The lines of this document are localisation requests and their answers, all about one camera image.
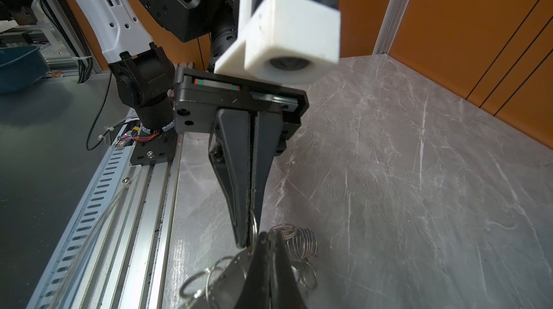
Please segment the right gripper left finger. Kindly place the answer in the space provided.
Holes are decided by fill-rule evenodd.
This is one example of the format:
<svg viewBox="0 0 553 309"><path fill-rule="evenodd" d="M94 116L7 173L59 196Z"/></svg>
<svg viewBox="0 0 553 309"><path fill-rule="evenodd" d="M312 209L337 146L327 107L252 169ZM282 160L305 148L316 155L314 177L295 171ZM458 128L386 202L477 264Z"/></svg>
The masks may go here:
<svg viewBox="0 0 553 309"><path fill-rule="evenodd" d="M250 268L235 308L269 308L269 238L263 232L257 239Z"/></svg>

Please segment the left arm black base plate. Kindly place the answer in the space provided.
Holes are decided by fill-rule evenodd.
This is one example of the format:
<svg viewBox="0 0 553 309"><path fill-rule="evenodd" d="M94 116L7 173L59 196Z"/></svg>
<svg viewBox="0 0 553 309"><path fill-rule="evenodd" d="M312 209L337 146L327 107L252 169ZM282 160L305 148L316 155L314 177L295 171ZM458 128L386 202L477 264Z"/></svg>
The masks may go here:
<svg viewBox="0 0 553 309"><path fill-rule="evenodd" d="M177 134L174 130L161 133L154 140L136 143L130 158L133 166L154 165L173 160L177 146Z"/></svg>

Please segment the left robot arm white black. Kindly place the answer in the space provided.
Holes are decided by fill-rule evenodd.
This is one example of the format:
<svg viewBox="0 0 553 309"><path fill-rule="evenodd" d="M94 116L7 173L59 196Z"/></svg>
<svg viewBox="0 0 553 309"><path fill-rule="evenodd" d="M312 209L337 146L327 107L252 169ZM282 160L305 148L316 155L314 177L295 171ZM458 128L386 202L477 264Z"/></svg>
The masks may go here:
<svg viewBox="0 0 553 309"><path fill-rule="evenodd" d="M337 65L338 0L75 0L146 131L207 133L236 244L253 244L273 159Z"/></svg>

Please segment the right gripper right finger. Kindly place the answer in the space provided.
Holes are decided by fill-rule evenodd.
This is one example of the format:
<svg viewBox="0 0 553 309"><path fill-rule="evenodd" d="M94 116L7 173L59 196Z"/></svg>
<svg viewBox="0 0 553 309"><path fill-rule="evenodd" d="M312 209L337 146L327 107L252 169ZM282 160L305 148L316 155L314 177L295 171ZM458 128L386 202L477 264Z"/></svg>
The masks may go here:
<svg viewBox="0 0 553 309"><path fill-rule="evenodd" d="M269 284L271 308L306 308L292 271L284 239L279 231L269 233Z"/></svg>

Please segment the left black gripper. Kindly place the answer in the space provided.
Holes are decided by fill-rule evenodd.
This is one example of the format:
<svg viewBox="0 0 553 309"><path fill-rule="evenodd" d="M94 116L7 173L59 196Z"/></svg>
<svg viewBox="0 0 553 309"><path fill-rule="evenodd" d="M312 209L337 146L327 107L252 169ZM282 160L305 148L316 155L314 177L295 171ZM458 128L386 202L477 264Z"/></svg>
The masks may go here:
<svg viewBox="0 0 553 309"><path fill-rule="evenodd" d="M286 150L308 108L308 95L299 89L177 68L175 128L179 134L211 132L208 155L237 247L254 240L273 158ZM247 111L254 113L251 123Z"/></svg>

